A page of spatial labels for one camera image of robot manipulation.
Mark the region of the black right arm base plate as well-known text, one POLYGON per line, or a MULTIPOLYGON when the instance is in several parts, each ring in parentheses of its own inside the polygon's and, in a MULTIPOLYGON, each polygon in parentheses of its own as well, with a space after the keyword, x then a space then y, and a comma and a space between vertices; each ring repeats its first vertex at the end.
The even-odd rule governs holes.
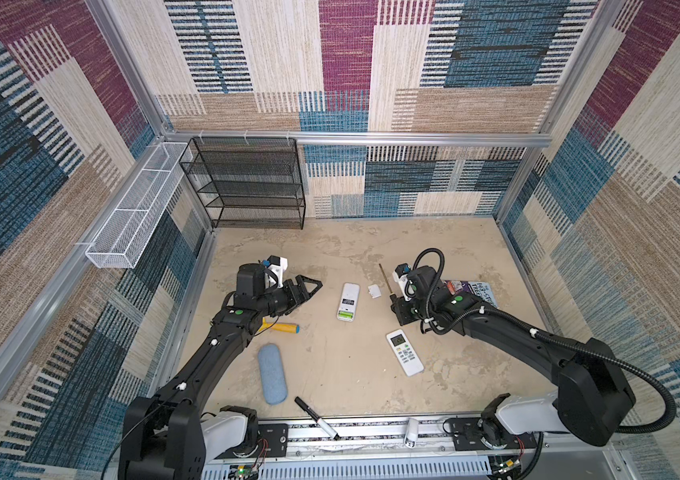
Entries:
POLYGON ((480 417, 449 417, 442 422, 457 451, 534 450, 535 434, 511 434, 495 420, 480 417))

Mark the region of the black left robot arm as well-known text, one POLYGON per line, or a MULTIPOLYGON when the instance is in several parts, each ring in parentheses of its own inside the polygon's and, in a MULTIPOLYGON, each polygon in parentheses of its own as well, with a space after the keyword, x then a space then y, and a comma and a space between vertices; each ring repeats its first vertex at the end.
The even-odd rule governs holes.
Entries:
POLYGON ((322 287, 303 275, 286 279, 275 257, 239 267, 201 346, 163 387, 128 406, 123 437, 114 451, 120 479, 198 479, 207 461, 224 453, 261 452, 252 409, 227 407, 202 421, 207 400, 234 359, 267 317, 287 316, 322 287))

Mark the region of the white remote with red buttons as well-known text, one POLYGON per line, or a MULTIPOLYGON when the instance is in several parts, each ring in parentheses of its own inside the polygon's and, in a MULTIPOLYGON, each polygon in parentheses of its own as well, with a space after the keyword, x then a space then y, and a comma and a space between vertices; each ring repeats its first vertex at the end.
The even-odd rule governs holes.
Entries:
POLYGON ((354 283, 345 283, 341 292, 340 302, 336 318, 340 321, 351 322, 356 318, 360 286, 354 283))

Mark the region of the black yellow screwdriver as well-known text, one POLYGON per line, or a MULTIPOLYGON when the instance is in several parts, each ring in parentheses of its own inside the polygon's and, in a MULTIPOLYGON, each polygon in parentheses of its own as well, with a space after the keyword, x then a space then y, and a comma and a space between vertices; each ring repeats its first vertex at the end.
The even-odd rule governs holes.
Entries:
POLYGON ((383 265, 382 265, 381 263, 378 263, 378 267, 379 267, 380 272, 381 272, 381 275, 382 275, 382 277, 383 277, 383 279, 384 279, 384 283, 385 283, 385 285, 386 285, 386 288, 387 288, 387 291, 388 291, 389 296, 392 297, 392 298, 395 298, 395 292, 393 291, 393 289, 392 289, 392 287, 391 287, 391 285, 390 285, 390 281, 389 281, 388 275, 387 275, 387 273, 386 273, 386 271, 385 271, 383 265))

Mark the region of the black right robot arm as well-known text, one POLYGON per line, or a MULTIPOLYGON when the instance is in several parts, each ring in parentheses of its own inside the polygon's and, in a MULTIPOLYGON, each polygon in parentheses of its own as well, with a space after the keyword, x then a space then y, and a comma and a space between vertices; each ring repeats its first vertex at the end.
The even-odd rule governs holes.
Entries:
POLYGON ((543 375, 555 390, 546 397, 507 395, 488 409, 488 423, 508 433, 567 432, 604 446, 636 403, 626 363, 594 338, 582 343, 540 330, 496 308, 470 290, 455 290, 436 269, 406 264, 393 280, 401 292, 391 309, 402 325, 420 322, 425 333, 456 333, 485 342, 543 375))

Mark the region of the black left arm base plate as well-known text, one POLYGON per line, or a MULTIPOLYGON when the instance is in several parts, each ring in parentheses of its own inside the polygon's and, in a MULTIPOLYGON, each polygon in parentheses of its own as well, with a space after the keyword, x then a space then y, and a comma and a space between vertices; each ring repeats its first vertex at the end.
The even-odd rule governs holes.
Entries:
POLYGON ((242 444, 217 454, 208 454, 206 463, 213 460, 254 460, 259 455, 267 459, 284 458, 287 455, 289 426, 287 423, 260 424, 257 433, 245 435, 242 444))

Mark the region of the white battery cover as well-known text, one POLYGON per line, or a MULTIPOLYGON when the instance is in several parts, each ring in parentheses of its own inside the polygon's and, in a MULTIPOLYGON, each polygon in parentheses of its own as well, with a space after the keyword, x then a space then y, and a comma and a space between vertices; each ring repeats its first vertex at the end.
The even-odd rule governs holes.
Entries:
POLYGON ((368 293, 373 299, 379 298, 382 295, 379 286, 376 284, 368 286, 368 293))

